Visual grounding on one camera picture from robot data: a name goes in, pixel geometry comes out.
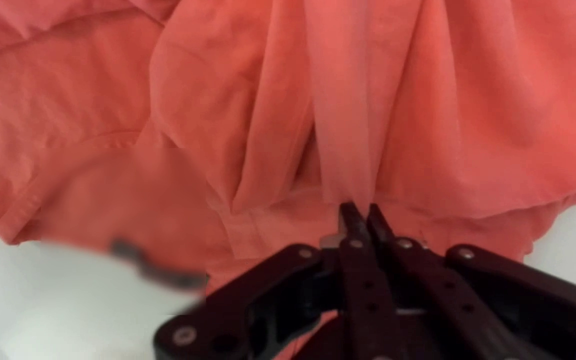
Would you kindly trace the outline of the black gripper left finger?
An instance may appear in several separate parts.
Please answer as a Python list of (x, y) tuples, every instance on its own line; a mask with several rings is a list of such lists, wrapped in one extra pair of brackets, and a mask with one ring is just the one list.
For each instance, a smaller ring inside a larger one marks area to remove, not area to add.
[(163, 322), (155, 360), (374, 360), (393, 350), (387, 280), (346, 202), (336, 246), (290, 244)]

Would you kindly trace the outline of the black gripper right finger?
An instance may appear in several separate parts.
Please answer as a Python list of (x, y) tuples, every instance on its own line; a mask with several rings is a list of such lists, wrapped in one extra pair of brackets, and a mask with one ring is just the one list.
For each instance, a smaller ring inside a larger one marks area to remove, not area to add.
[(471, 244), (437, 255), (375, 204), (366, 223), (466, 360), (576, 360), (576, 284)]

